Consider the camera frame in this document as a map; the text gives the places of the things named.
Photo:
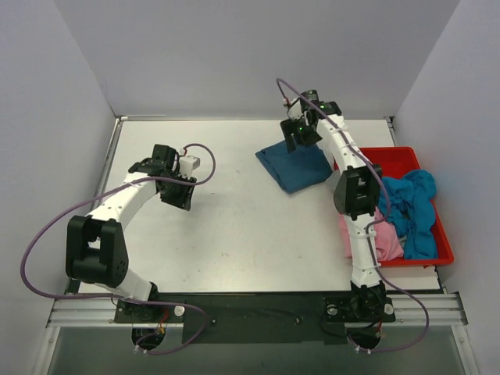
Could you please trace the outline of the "dark blue t shirt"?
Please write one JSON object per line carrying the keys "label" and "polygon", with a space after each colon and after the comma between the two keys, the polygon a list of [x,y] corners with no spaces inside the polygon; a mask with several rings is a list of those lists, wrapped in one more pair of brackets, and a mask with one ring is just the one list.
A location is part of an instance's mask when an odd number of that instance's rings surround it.
{"label": "dark blue t shirt", "polygon": [[289,153],[285,141],[281,141],[261,149],[255,156],[289,195],[323,183],[332,174],[329,162],[316,145],[298,146]]}

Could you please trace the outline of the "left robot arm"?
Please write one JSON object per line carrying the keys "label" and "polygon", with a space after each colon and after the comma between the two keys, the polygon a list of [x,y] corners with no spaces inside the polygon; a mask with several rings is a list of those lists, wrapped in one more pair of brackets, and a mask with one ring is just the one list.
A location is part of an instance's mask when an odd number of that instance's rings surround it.
{"label": "left robot arm", "polygon": [[144,322],[155,320],[161,303],[151,296],[153,283],[129,266],[124,230],[142,206],[158,195],[173,207],[188,211],[200,159],[180,156],[166,145],[155,145],[152,156],[133,164],[121,191],[110,195],[86,216],[74,216],[67,225],[66,274],[124,298],[135,299],[133,313]]}

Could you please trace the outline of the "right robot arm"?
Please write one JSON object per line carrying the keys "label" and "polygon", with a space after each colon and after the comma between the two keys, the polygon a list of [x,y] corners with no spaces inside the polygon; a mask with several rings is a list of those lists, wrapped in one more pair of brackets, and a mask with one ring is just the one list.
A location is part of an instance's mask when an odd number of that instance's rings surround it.
{"label": "right robot arm", "polygon": [[382,169],[361,152],[335,102],[322,102],[309,90],[290,100],[283,97],[287,119],[280,123],[289,152],[299,145],[317,146],[339,177],[334,206],[344,217],[351,246],[352,297],[349,312],[366,320],[384,307],[385,287],[375,252],[375,212],[382,185]]}

